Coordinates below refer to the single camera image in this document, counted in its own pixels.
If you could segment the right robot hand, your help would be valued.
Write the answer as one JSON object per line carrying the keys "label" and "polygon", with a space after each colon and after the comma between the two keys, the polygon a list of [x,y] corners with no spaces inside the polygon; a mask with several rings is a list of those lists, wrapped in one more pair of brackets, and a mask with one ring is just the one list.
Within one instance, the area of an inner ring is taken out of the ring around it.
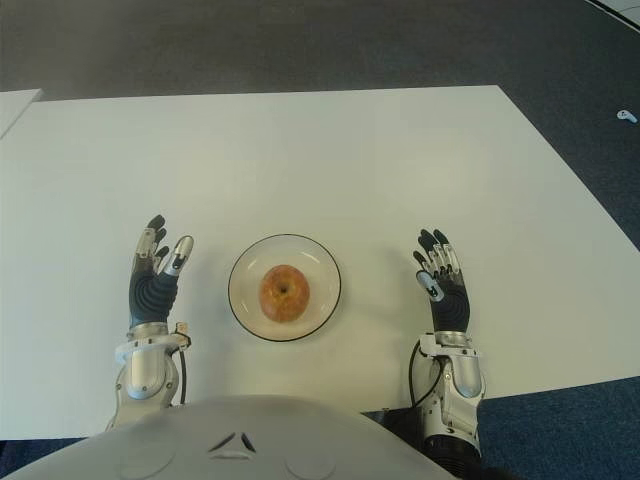
{"label": "right robot hand", "polygon": [[470,302],[458,256],[447,237],[439,230],[422,229],[414,259],[420,268],[418,284],[426,292],[435,332],[462,332],[468,329]]}

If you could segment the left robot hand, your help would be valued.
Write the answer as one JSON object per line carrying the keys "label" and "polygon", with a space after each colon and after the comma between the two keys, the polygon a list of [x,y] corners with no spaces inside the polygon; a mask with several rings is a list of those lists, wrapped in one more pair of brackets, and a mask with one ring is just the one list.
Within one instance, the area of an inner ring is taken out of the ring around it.
{"label": "left robot hand", "polygon": [[178,278],[188,262],[194,239],[182,236],[173,248],[159,247],[167,230],[165,218],[153,217],[138,240],[132,260],[128,300],[129,328],[166,323],[178,292]]}

